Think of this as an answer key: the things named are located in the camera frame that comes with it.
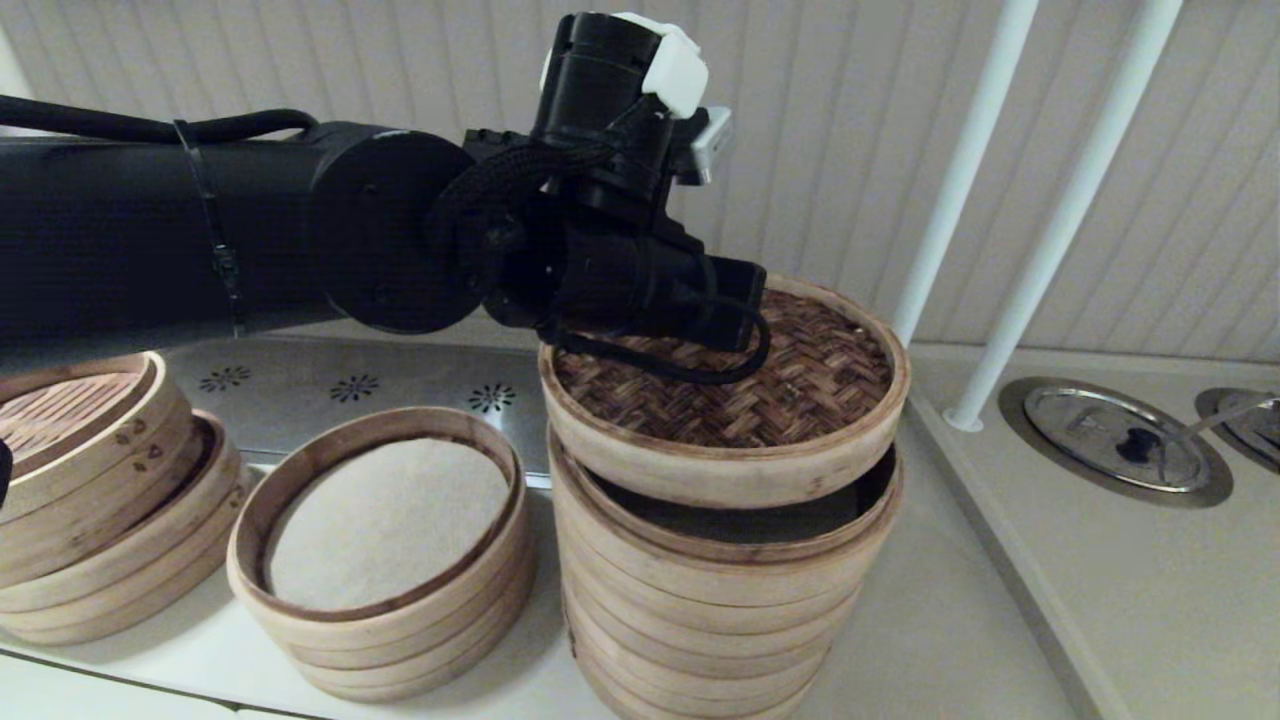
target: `white ribbed wall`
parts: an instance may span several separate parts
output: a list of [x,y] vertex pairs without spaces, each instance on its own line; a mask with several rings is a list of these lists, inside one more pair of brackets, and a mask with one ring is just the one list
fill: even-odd
[[[586,0],[0,0],[35,96],[155,118],[527,131],[558,18]],[[888,315],[998,0],[590,3],[682,24],[739,146],[672,214],[721,252]],[[918,338],[982,342],[1051,213],[1137,0],[1044,0]],[[1188,0],[1024,343],[1280,359],[1280,9]]]

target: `corrugated wall panel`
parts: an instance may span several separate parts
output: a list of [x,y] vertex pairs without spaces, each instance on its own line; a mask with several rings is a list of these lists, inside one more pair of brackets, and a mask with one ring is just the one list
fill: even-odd
[[[739,146],[671,213],[722,252],[890,314],[1000,0],[0,0],[37,97],[155,118],[297,106],[321,118],[527,129],[568,12],[682,24]],[[982,342],[1052,213],[1138,0],[1041,4],[920,323]],[[1062,270],[1041,347],[1280,357],[1280,9],[1187,3]]]

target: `white countertop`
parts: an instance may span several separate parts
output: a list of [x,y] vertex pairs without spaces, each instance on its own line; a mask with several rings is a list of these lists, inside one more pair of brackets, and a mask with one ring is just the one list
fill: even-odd
[[[1092,705],[1107,720],[1280,717],[1280,477],[1206,433],[1234,477],[1225,502],[1125,497],[1041,456],[995,397],[982,432],[947,425],[940,413],[959,398],[977,351],[913,346],[911,355],[913,416],[998,543],[992,556],[1043,615],[1082,714]],[[1280,386],[1277,366],[1019,351],[997,388],[1036,375],[1111,388],[1188,424],[1202,391]]]
[[[927,445],[906,423],[900,448],[908,473],[901,520],[795,719],[1073,717],[1012,597],[931,462]],[[403,702],[357,705],[308,685],[234,601],[221,573],[115,637],[36,648],[0,634],[0,647],[232,703],[334,720],[613,717],[568,653],[545,492],[534,493],[532,512],[539,577],[516,626],[471,673]],[[6,708],[22,678],[0,671]],[[63,701],[77,702],[73,693]]]

